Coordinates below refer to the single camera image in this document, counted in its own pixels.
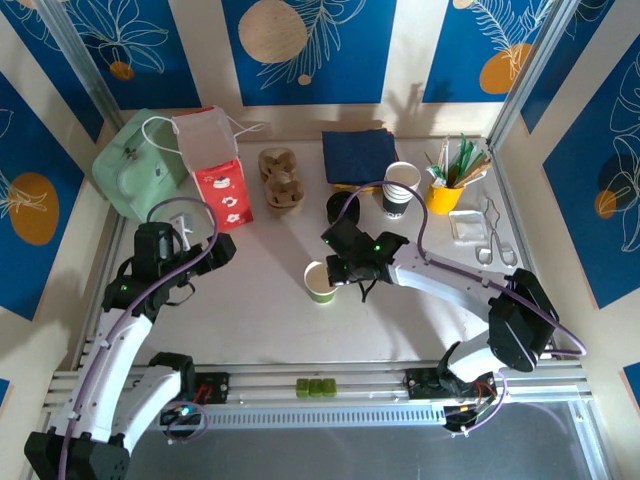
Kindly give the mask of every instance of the light green bag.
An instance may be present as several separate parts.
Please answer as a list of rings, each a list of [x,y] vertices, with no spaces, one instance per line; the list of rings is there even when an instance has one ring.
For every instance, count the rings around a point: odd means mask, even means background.
[[[140,110],[98,155],[93,176],[118,213],[145,222],[147,213],[162,200],[175,196],[187,176],[182,157],[149,144],[142,136],[142,122],[158,115]],[[151,121],[145,127],[151,140],[177,150],[171,123]]]

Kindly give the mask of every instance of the yellow cup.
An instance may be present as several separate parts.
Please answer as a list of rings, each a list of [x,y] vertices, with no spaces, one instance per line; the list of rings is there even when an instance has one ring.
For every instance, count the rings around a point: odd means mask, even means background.
[[[429,185],[426,204],[429,210],[438,215],[446,215],[456,208],[464,188],[434,187]]]

